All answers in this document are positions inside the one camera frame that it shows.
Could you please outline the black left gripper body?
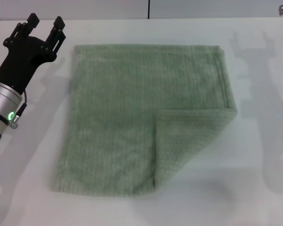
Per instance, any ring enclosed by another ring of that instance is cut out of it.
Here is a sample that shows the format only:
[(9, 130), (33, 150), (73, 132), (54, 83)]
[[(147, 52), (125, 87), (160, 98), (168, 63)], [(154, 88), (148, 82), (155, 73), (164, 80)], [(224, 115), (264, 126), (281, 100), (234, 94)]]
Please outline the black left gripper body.
[(56, 59), (56, 38), (6, 38), (3, 45), (8, 48), (8, 55), (0, 66), (0, 83), (15, 91), (24, 91), (37, 68)]

